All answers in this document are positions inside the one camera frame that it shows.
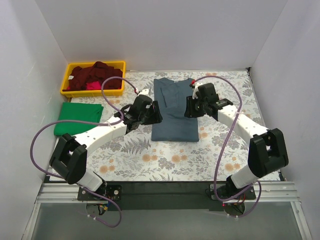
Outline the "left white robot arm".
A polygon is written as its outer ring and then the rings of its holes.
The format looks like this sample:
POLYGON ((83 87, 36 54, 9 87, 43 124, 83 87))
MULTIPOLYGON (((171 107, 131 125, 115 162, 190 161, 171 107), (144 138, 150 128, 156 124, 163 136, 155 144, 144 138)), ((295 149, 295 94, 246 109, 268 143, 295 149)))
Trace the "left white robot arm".
POLYGON ((106 196, 107 183, 87 168, 87 157, 106 143, 122 137, 140 125, 159 124, 162 121, 159 104, 149 96, 139 94, 132 104, 116 112, 105 125, 86 132, 59 137, 49 165, 68 184, 77 184, 89 190, 95 200, 106 196))

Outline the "blue-grey t shirt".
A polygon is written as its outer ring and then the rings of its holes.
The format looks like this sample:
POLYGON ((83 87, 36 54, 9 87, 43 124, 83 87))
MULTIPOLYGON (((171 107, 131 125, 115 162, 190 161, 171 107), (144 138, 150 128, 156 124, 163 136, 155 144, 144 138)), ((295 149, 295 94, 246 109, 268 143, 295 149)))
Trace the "blue-grey t shirt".
POLYGON ((185 117, 187 97, 193 94, 191 78, 154 80, 154 99, 158 102, 162 122, 152 126, 151 140, 155 142, 199 141, 198 119, 185 117))

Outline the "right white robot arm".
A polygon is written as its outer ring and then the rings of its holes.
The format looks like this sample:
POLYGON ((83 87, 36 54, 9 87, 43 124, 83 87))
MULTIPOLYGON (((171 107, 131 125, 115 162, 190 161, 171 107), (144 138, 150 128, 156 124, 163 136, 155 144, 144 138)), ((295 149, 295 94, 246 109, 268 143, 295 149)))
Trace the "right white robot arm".
POLYGON ((241 114, 228 99, 220 99, 212 83, 193 81, 193 94, 186 98, 185 117, 208 115, 229 127, 249 146, 247 164, 226 180, 226 192, 237 199, 245 187, 289 163, 285 138, 278 128, 268 129, 241 114))

